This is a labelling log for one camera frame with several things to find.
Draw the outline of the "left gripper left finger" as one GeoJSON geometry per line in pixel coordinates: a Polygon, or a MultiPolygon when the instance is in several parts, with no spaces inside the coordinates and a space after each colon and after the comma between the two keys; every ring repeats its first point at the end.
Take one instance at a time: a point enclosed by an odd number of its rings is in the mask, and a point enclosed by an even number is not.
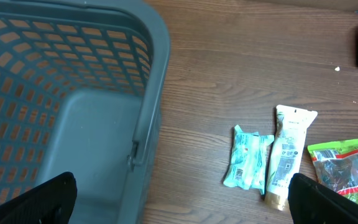
{"type": "Polygon", "coordinates": [[[75,177],[64,172],[0,205],[0,224],[67,224],[76,198],[75,177]]]}

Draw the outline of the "white tube gold cap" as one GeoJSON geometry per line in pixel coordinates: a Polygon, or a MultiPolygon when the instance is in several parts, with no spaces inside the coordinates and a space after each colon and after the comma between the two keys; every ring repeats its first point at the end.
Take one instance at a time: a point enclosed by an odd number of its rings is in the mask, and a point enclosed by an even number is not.
{"type": "Polygon", "coordinates": [[[318,115],[291,106],[276,106],[276,133],[268,165],[265,203],[274,209],[288,211],[288,187],[300,171],[306,132],[318,115]]]}

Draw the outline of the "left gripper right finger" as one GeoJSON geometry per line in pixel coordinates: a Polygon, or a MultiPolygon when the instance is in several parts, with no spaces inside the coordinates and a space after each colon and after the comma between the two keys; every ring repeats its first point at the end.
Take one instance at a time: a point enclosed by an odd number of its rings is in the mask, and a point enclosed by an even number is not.
{"type": "Polygon", "coordinates": [[[296,173],[288,188],[294,224],[358,224],[358,204],[296,173]]]}

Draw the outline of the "green red snack bag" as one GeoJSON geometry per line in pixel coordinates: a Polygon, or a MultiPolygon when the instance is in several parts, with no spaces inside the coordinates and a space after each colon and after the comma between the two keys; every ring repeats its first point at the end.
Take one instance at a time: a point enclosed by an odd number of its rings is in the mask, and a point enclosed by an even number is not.
{"type": "Polygon", "coordinates": [[[358,204],[358,139],[308,146],[318,182],[358,204]]]}

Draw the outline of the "teal small packet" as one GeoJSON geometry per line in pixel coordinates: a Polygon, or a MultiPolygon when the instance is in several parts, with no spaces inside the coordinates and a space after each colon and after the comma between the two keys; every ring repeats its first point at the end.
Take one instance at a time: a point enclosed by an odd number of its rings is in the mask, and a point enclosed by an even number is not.
{"type": "Polygon", "coordinates": [[[274,139],[273,135],[246,133],[239,125],[235,126],[231,159],[223,184],[244,190],[257,189],[264,195],[267,148],[274,139]]]}

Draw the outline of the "grey plastic mesh basket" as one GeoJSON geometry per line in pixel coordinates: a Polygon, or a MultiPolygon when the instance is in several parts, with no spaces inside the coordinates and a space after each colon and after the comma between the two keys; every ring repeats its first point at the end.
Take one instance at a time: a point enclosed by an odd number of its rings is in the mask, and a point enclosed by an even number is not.
{"type": "Polygon", "coordinates": [[[169,58],[143,1],[0,1],[0,205],[71,172],[68,223],[141,223],[169,58]]]}

